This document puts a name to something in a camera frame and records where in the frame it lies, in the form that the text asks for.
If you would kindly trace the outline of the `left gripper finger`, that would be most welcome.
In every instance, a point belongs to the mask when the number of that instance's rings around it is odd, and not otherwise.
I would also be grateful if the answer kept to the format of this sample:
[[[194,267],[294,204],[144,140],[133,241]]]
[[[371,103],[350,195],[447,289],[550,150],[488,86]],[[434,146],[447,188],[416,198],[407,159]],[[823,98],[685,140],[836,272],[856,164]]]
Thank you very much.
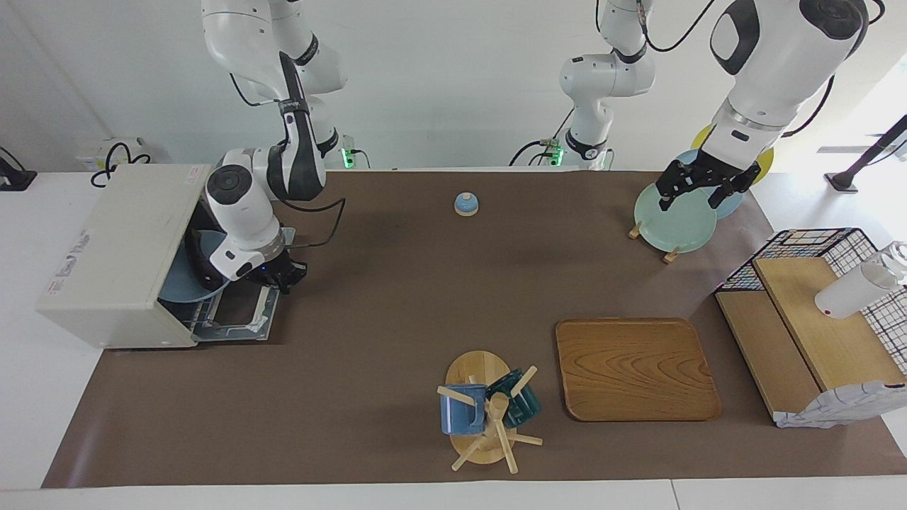
[[[721,204],[729,197],[745,193],[761,174],[760,164],[751,164],[748,170],[732,177],[722,177],[716,190],[709,196],[709,206],[713,210],[719,209]]]
[[[655,187],[660,194],[660,209],[667,212],[675,200],[689,191],[689,166],[682,161],[672,161],[655,181]]]

